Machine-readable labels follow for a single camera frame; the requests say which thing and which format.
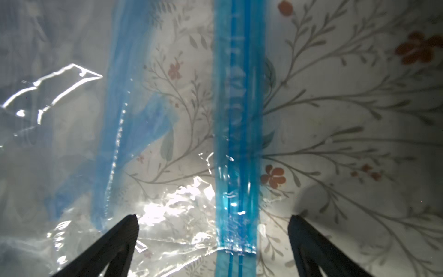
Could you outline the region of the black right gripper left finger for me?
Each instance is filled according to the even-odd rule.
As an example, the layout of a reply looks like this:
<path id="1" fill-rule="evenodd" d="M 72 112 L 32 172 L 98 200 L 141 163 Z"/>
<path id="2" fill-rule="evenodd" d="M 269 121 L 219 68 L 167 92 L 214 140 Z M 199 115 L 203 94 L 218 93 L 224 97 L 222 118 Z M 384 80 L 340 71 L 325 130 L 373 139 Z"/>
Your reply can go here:
<path id="1" fill-rule="evenodd" d="M 135 215 L 128 215 L 92 244 L 56 277 L 126 277 L 139 233 Z"/>

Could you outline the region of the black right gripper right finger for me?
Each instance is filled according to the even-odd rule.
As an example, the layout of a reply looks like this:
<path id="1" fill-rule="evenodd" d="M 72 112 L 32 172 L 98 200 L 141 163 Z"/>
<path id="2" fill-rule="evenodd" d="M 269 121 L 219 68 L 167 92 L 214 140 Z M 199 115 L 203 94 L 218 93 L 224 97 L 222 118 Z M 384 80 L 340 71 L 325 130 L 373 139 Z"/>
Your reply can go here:
<path id="1" fill-rule="evenodd" d="M 290 218 L 288 237 L 300 277 L 371 277 L 299 215 Z"/>

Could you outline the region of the clear vacuum bag blue zipper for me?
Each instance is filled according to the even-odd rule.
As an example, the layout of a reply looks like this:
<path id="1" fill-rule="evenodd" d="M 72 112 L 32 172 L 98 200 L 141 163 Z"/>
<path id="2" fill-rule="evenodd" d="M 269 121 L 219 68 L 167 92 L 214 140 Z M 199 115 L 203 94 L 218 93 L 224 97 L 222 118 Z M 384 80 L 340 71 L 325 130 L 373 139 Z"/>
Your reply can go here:
<path id="1" fill-rule="evenodd" d="M 266 1 L 1 2 L 1 275 L 128 215 L 127 277 L 254 277 Z"/>

